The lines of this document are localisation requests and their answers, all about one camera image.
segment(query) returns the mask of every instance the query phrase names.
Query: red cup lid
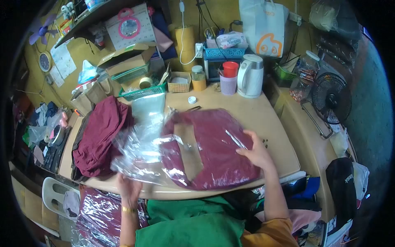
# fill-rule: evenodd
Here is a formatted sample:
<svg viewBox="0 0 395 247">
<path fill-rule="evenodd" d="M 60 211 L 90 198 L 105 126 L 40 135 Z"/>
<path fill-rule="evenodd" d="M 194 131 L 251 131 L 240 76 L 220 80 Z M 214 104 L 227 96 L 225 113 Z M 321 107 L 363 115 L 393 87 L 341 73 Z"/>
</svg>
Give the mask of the red cup lid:
<svg viewBox="0 0 395 247">
<path fill-rule="evenodd" d="M 228 62 L 224 62 L 224 63 L 222 64 L 222 66 L 223 66 L 224 68 L 226 68 L 226 69 L 235 70 L 235 69 L 237 69 L 237 68 L 239 67 L 239 64 L 236 63 L 236 62 L 230 62 L 230 61 L 228 61 Z"/>
</svg>

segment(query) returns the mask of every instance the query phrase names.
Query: white plastic chair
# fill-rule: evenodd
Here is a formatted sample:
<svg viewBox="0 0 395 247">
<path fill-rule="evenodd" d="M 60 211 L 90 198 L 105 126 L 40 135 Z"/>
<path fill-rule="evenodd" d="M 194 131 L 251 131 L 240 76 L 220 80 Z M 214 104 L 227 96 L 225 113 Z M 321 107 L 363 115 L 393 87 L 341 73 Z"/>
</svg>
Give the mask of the white plastic chair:
<svg viewBox="0 0 395 247">
<path fill-rule="evenodd" d="M 57 213 L 58 215 L 64 216 L 66 218 L 69 218 L 63 211 L 56 209 L 52 205 L 53 199 L 60 202 L 61 204 L 63 204 L 63 201 L 64 201 L 64 194 L 55 192 L 55 190 L 53 189 L 54 184 L 58 184 L 64 188 L 66 188 L 67 190 L 76 192 L 80 198 L 81 198 L 81 194 L 79 193 L 79 190 L 76 190 L 68 185 L 65 185 L 65 184 L 57 181 L 56 179 L 53 179 L 51 177 L 46 177 L 44 179 L 43 188 L 42 188 L 42 198 L 43 198 L 44 205 L 52 212 Z"/>
</svg>

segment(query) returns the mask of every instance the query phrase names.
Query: calendar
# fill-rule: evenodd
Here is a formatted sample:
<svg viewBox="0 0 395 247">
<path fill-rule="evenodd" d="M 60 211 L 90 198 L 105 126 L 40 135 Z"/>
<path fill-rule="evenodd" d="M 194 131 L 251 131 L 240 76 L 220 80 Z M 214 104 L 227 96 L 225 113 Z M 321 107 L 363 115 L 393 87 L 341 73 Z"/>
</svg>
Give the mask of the calendar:
<svg viewBox="0 0 395 247">
<path fill-rule="evenodd" d="M 116 50 L 125 48 L 135 43 L 140 43 L 145 41 L 156 42 L 151 20 L 148 16 L 147 4 L 146 3 L 140 4 L 136 7 L 133 7 L 132 10 L 133 10 L 132 17 L 139 20 L 141 27 L 140 27 L 140 32 L 131 39 L 125 39 L 119 35 L 118 27 L 121 20 L 118 19 L 118 15 L 110 18 L 108 21 L 105 22 L 105 27 L 108 31 L 108 34 L 110 35 L 111 41 L 113 42 Z M 158 47 L 156 47 L 156 52 L 153 54 L 152 58 L 161 58 Z"/>
</svg>

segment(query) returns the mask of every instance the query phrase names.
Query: gold bracelet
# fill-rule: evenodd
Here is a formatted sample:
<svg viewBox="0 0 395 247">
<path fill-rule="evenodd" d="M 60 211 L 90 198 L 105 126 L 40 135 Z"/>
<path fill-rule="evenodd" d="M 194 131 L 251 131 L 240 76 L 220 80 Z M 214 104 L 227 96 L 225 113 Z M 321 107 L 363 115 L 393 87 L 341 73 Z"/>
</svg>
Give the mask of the gold bracelet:
<svg viewBox="0 0 395 247">
<path fill-rule="evenodd" d="M 132 214 L 132 213 L 136 213 L 137 210 L 134 208 L 129 208 L 129 207 L 125 207 L 122 206 L 122 212 L 128 213 L 128 214 Z"/>
</svg>

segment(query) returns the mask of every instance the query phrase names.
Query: electric fan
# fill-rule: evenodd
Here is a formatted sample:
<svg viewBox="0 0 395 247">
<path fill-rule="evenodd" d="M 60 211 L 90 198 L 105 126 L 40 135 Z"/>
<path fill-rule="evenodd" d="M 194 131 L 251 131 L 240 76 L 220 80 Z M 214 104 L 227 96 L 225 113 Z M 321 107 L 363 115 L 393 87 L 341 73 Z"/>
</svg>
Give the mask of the electric fan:
<svg viewBox="0 0 395 247">
<path fill-rule="evenodd" d="M 351 92 L 346 82 L 333 73 L 322 74 L 315 81 L 312 104 L 326 123 L 343 123 L 351 111 Z"/>
<path fill-rule="evenodd" d="M 48 30 L 48 26 L 56 19 L 56 14 L 51 14 L 45 20 L 44 24 L 42 25 L 39 19 L 34 20 L 33 24 L 30 27 L 30 31 L 33 34 L 29 38 L 29 44 L 33 45 L 38 38 L 41 37 L 41 43 L 46 45 L 48 43 L 47 38 L 45 37 L 46 33 L 50 33 L 55 35 L 58 33 L 57 30 Z"/>
</svg>

